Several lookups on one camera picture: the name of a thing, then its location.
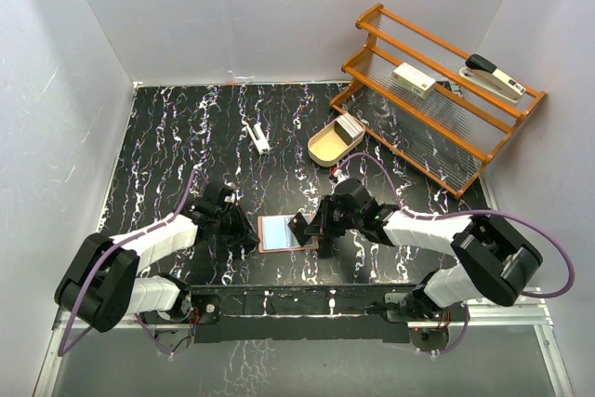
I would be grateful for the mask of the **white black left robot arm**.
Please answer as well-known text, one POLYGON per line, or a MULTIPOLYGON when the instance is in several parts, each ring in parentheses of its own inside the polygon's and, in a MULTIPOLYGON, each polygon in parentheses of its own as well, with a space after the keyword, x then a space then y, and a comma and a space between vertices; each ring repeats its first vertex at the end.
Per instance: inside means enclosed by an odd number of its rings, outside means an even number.
POLYGON ((54 300, 100 333, 123 317, 157 311, 185 321, 192 310, 188 286, 168 273, 141 277, 162 258, 214 238, 229 248, 259 244, 234 189, 210 182, 198 197, 185 194, 164 219, 127 234, 87 236, 56 289, 54 300))

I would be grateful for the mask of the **stack of credit cards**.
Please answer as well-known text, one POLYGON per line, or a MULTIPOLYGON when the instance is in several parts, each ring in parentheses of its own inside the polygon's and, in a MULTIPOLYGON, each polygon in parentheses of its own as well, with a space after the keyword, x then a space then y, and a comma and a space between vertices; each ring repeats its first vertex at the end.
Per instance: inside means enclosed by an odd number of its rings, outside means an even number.
POLYGON ((336 118, 334 130, 346 145, 351 145, 365 132, 360 122, 349 113, 343 113, 336 118))

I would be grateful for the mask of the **beige oval card tray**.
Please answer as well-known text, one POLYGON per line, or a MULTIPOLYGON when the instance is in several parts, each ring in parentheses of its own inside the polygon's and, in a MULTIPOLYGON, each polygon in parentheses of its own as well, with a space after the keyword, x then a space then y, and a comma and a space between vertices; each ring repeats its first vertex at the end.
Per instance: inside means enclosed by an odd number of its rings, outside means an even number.
POLYGON ((351 145, 346 145, 334 130, 336 118, 308 141, 310 159, 322 167, 330 167, 354 150, 364 139, 364 134, 351 145))

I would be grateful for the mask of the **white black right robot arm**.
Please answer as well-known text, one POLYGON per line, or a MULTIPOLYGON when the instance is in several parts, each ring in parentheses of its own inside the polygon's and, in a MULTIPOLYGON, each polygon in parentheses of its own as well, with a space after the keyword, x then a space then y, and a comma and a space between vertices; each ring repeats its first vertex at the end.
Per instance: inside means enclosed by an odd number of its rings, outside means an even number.
POLYGON ((414 319, 436 319, 451 305, 475 298, 510 307, 543 263, 538 250, 500 216, 412 216, 398 205, 379 203, 357 179, 339 182, 322 198, 312 221, 293 234, 326 242, 350 230, 375 244, 409 245, 456 258, 454 267, 428 273, 399 301, 371 307, 414 319))

